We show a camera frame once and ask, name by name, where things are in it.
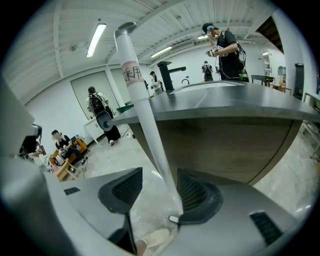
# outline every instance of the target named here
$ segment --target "faucet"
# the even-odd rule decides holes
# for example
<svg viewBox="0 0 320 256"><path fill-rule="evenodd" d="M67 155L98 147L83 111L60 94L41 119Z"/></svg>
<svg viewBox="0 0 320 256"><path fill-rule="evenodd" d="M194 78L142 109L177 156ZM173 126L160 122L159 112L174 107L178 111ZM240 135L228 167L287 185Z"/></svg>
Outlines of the faucet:
<svg viewBox="0 0 320 256"><path fill-rule="evenodd" d="M181 81L181 84L184 82L184 80L187 80L187 81L188 81L188 85L190 85L190 82L189 82L188 79L183 79L183 80Z"/></svg>

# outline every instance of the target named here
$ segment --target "label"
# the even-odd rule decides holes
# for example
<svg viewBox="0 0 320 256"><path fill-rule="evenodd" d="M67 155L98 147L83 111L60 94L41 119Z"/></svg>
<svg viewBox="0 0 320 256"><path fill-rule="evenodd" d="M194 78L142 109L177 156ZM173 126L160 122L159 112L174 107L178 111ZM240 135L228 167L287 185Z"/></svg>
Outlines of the label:
<svg viewBox="0 0 320 256"><path fill-rule="evenodd" d="M139 65L136 61L128 61L124 63L122 65L122 74L127 87L136 82L145 83Z"/></svg>

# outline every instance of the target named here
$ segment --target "white cabinet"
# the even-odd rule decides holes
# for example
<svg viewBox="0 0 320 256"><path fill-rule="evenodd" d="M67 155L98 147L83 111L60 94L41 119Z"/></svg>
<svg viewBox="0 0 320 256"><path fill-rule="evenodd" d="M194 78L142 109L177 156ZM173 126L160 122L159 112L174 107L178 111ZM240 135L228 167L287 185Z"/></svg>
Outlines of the white cabinet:
<svg viewBox="0 0 320 256"><path fill-rule="evenodd" d="M98 125L96 118L88 120L84 128L89 132L94 141L98 144L97 138L104 134L104 131Z"/></svg>

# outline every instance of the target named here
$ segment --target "fluorescent light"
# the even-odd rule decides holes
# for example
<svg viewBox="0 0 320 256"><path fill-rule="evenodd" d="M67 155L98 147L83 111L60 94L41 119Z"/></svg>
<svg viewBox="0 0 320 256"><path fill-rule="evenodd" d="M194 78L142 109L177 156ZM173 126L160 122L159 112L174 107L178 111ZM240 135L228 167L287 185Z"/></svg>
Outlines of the fluorescent light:
<svg viewBox="0 0 320 256"><path fill-rule="evenodd" d="M207 35L198 36L198 39L205 39L205 38L208 38L208 36Z"/></svg>
<svg viewBox="0 0 320 256"><path fill-rule="evenodd" d="M165 49L163 49L163 50L161 50L161 51L158 51L157 53L155 53L154 55L152 55L151 58L154 58L154 57L158 56L159 54L162 54L162 53L164 53L164 52L166 52L166 51L169 51L169 50L171 50L171 49L172 49L172 47L169 46L169 47L167 47L167 48L165 48Z"/></svg>
<svg viewBox="0 0 320 256"><path fill-rule="evenodd" d="M102 33L104 32L106 26L107 26L106 24L100 23L96 27L94 35L93 35L92 40L90 42L90 46L89 46L88 52L86 54L87 58L90 58L90 57L92 57L94 55L97 43L98 43Z"/></svg>

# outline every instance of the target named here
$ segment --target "ceiling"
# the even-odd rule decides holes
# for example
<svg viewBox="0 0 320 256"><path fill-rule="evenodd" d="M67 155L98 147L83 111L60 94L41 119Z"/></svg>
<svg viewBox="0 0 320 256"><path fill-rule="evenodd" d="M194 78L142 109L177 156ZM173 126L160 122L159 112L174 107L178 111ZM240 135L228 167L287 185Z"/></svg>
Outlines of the ceiling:
<svg viewBox="0 0 320 256"><path fill-rule="evenodd" d="M137 22L131 35L135 52L140 63L151 64L152 54L197 41L209 22L240 40L267 42L256 30L275 9L262 0L49 0L17 36L1 71L26 103L65 77L119 63L114 31L125 22ZM86 58L98 23L107 28L93 57Z"/></svg>

